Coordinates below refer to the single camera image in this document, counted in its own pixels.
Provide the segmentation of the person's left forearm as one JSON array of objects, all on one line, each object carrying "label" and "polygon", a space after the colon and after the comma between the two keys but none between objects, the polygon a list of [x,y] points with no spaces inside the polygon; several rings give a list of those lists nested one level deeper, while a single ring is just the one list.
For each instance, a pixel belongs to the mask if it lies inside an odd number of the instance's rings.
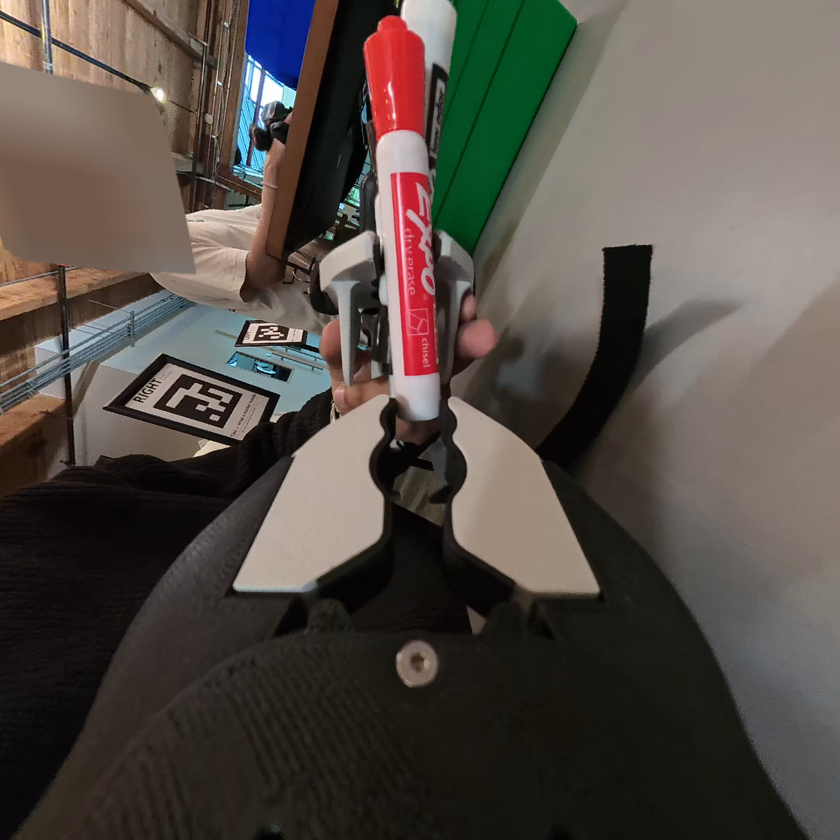
[{"label": "person's left forearm", "polygon": [[68,468],[1,504],[1,834],[64,762],[142,603],[184,548],[330,420],[330,392],[241,443]]}]

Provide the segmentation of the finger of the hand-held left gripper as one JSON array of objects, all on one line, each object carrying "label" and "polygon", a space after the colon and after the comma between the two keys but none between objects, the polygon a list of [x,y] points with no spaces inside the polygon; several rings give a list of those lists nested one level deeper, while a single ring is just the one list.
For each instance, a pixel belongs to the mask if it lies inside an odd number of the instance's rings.
[{"label": "finger of the hand-held left gripper", "polygon": [[472,258],[446,232],[434,232],[437,348],[440,384],[448,385],[454,373],[459,316],[465,297],[475,289]]},{"label": "finger of the hand-held left gripper", "polygon": [[320,287],[338,311],[343,380],[354,383],[356,356],[366,338],[371,375],[387,359],[385,262],[380,239],[363,231],[334,249],[320,265]]}]

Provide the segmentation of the large framed tag sign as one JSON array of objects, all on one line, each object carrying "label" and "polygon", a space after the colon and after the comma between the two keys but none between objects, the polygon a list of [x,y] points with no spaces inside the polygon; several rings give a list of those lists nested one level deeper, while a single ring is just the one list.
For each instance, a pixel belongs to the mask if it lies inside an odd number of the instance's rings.
[{"label": "large framed tag sign", "polygon": [[232,445],[267,423],[279,399],[277,393],[264,387],[163,353],[103,409]]}]

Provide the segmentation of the blue panel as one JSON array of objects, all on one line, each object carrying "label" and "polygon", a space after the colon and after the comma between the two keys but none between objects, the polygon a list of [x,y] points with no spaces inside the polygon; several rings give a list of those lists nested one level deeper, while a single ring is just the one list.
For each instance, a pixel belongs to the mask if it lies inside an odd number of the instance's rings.
[{"label": "blue panel", "polygon": [[249,1],[245,51],[266,73],[298,89],[315,1]]}]

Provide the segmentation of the person's left hand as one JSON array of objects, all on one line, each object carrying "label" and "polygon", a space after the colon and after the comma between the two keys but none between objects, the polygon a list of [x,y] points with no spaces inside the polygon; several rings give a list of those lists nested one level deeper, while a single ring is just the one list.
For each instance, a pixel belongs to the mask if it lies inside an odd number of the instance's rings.
[{"label": "person's left hand", "polygon": [[[498,333],[488,319],[477,315],[478,300],[473,293],[466,294],[461,305],[458,320],[458,334],[455,347],[453,376],[457,376],[468,367],[484,359],[495,349]],[[332,399],[339,414],[346,415],[355,408],[369,402],[376,396],[391,394],[388,378],[373,378],[371,363],[363,352],[357,353],[356,372],[353,385],[346,385],[343,379],[343,366],[340,341],[340,325],[337,319],[327,324],[322,331],[319,351],[328,366]],[[398,419],[395,436],[407,444],[422,445],[439,433],[438,419],[426,422],[408,422]]]}]

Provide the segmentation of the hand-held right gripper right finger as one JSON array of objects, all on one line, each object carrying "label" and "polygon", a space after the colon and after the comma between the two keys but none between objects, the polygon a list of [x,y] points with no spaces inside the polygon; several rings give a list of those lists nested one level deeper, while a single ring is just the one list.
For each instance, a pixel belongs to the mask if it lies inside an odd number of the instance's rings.
[{"label": "hand-held right gripper right finger", "polygon": [[444,554],[467,601],[595,599],[601,588],[540,457],[457,397],[447,404]]}]

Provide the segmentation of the small framed tag sign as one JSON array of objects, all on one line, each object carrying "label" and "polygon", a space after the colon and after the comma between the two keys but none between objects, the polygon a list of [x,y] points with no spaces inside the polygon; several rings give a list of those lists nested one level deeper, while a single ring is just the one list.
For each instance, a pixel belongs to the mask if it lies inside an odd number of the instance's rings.
[{"label": "small framed tag sign", "polygon": [[274,322],[248,320],[240,330],[234,346],[237,348],[302,349],[308,347],[308,332]]}]

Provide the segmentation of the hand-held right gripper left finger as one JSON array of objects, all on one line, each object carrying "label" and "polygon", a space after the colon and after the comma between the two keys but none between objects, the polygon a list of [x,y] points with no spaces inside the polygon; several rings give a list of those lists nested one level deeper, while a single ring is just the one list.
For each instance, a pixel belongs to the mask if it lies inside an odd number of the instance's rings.
[{"label": "hand-held right gripper left finger", "polygon": [[369,601],[391,575],[392,501],[377,473],[394,407],[377,396],[291,457],[234,579],[244,595]]}]

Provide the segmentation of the red dry erase marker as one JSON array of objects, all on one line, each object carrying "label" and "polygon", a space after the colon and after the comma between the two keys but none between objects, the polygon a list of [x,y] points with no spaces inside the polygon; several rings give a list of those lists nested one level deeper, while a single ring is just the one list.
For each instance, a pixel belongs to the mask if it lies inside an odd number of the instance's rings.
[{"label": "red dry erase marker", "polygon": [[421,37],[395,15],[364,43],[393,395],[400,418],[413,422],[434,419],[440,400],[424,58]]}]

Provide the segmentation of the green plastic bin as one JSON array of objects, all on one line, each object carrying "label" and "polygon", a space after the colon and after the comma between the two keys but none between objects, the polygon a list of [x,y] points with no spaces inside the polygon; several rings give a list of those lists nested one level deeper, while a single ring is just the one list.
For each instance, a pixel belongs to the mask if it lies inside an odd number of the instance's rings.
[{"label": "green plastic bin", "polygon": [[471,256],[577,21],[559,1],[456,1],[434,225]]}]

